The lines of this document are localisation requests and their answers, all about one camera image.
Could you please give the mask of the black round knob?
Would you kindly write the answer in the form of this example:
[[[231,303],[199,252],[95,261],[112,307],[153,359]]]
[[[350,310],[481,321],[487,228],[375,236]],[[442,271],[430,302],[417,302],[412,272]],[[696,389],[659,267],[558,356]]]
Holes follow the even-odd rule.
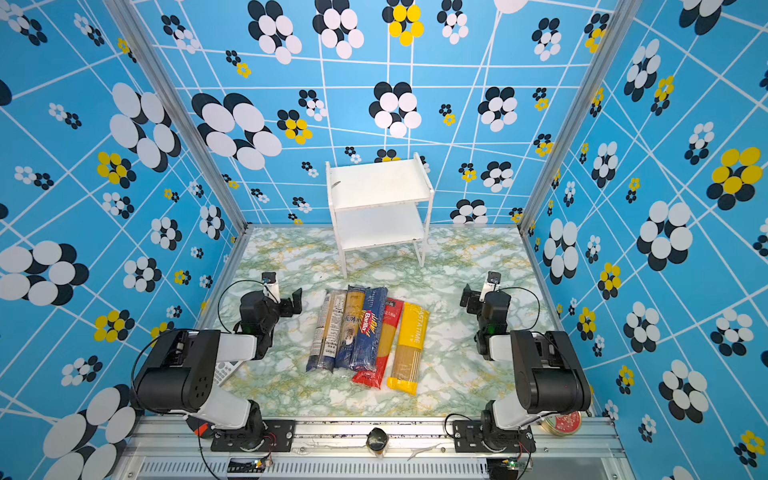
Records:
[[[377,458],[382,458],[388,448],[389,436],[380,427],[374,427],[366,437],[366,448]]]

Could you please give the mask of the round red tin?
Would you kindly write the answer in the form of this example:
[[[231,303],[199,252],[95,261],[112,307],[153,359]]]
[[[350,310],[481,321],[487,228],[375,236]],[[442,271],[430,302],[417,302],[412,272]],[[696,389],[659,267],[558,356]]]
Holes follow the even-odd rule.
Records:
[[[576,411],[568,414],[549,415],[542,420],[541,426],[554,436],[564,437],[576,434],[582,423],[582,413]]]

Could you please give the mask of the white label spaghetti bag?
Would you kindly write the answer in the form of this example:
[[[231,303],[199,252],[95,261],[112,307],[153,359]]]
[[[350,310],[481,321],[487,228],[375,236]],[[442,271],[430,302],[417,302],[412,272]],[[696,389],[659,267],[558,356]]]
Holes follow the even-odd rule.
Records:
[[[307,372],[334,369],[346,297],[346,290],[327,289],[325,291],[306,364]]]

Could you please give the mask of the blue clear spaghetti bag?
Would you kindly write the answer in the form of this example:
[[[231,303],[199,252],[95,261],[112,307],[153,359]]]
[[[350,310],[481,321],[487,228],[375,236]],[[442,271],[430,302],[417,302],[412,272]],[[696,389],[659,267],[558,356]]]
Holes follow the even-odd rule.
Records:
[[[366,292],[366,287],[348,287],[339,334],[338,350],[335,358],[335,367],[337,369],[348,369],[350,367],[359,324],[363,317]]]

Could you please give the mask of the blue Barilla spaghetti box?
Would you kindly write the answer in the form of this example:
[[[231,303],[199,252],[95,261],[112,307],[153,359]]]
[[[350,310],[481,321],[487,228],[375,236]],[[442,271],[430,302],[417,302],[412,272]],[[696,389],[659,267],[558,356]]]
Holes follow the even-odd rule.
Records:
[[[386,287],[365,290],[363,316],[350,360],[350,368],[354,371],[373,371],[376,368],[387,296]]]

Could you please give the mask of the white two-tier shelf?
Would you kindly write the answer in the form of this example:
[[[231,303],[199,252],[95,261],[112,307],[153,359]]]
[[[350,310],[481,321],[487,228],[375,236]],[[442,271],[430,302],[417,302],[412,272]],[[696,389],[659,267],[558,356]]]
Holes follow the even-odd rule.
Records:
[[[325,165],[341,274],[351,251],[411,244],[425,264],[435,189],[419,155],[395,162]]]

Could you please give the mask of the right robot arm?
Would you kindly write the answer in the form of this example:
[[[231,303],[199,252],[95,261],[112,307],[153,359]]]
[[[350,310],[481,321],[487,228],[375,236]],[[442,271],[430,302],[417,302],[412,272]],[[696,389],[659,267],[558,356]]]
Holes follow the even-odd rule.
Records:
[[[490,401],[481,414],[485,435],[509,436],[548,416],[590,409],[588,381],[568,334],[511,329],[511,295],[500,287],[465,286],[459,305],[476,316],[478,353],[488,361],[509,362],[513,369],[514,391]]]

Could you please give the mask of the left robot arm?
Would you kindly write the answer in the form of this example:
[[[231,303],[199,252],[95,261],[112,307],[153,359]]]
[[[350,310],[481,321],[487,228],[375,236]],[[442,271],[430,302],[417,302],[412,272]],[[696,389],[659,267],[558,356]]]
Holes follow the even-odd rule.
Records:
[[[243,295],[234,333],[174,329],[160,334],[142,367],[132,370],[134,398],[146,411],[185,414],[222,433],[261,439],[265,426],[258,403],[222,389],[216,367],[263,359],[273,345],[278,321],[302,312],[302,294],[297,289],[276,301],[264,287]]]

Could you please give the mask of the red spaghetti bag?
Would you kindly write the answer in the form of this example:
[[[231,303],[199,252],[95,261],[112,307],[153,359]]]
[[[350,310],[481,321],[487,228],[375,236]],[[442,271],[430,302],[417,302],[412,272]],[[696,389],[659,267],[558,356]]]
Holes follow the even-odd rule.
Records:
[[[373,371],[360,371],[352,377],[352,382],[371,388],[380,389],[395,333],[402,315],[404,302],[399,299],[387,298],[382,320],[382,330]]]

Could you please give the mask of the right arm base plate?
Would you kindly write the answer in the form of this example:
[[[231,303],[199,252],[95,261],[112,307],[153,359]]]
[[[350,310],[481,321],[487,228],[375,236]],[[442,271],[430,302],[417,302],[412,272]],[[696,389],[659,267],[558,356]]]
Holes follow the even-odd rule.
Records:
[[[525,454],[536,452],[530,428],[500,430],[484,425],[480,420],[451,420],[447,427],[457,453]]]

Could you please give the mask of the yellow Pastatime spaghetti bag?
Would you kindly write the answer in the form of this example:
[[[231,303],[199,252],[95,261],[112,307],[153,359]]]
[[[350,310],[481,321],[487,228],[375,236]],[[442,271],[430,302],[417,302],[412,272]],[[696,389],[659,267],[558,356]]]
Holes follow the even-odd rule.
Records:
[[[387,379],[390,389],[413,396],[417,394],[429,318],[428,310],[416,304],[405,303],[394,363]]]

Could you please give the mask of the aluminium front rail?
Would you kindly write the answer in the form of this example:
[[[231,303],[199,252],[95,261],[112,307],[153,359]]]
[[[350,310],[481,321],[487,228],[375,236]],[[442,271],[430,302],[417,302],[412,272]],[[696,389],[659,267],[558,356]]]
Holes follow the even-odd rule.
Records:
[[[490,449],[480,426],[451,419],[305,417],[272,453],[214,452],[182,420],[137,427],[116,479],[631,479],[614,425],[587,417],[571,435],[540,424],[520,446]]]

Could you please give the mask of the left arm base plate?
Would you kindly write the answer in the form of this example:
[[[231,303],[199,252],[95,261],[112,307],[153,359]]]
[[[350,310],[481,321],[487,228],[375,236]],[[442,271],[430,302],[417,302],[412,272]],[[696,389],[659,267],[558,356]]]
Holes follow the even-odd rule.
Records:
[[[224,453],[289,452],[292,448],[297,422],[267,419],[255,427],[236,430],[213,430],[211,450]]]

